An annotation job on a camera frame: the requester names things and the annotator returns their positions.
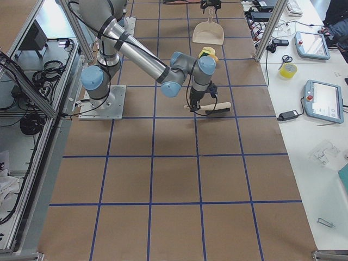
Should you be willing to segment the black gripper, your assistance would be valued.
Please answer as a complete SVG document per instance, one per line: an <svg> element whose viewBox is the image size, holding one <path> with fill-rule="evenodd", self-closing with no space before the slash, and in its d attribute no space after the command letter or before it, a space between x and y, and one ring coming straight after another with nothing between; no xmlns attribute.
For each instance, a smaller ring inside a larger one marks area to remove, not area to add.
<svg viewBox="0 0 348 261"><path fill-rule="evenodd" d="M189 94L189 100L190 100L190 111L194 112L194 109L197 108L197 110L201 109L200 100L202 99L202 93L201 92L190 92Z"/></svg>
<svg viewBox="0 0 348 261"><path fill-rule="evenodd" d="M201 0L200 8L208 8L208 7L221 8L221 1L220 0Z"/></svg>

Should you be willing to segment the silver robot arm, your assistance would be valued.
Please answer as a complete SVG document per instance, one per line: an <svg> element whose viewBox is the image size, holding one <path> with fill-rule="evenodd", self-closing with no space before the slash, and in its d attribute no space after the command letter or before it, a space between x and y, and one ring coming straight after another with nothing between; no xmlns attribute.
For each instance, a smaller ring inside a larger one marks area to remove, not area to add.
<svg viewBox="0 0 348 261"><path fill-rule="evenodd" d="M167 97L177 96L186 77L192 76L191 111L200 109L200 100L206 93L216 99L217 87L211 80L216 69L215 60L208 56L194 58L174 52L170 65L164 64L119 24L125 5L126 1L79 1L78 12L82 21L104 42L102 59L112 60L121 52L155 79Z"/></svg>

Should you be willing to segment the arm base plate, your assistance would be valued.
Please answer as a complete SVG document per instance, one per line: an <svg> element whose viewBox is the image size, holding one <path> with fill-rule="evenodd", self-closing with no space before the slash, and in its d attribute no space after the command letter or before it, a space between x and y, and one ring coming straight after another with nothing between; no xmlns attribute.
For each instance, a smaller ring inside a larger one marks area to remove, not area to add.
<svg viewBox="0 0 348 261"><path fill-rule="evenodd" d="M82 103L78 118L80 120L121 120L125 96L125 85L112 85L109 96L98 101L91 99L85 90L84 99L88 101Z"/></svg>

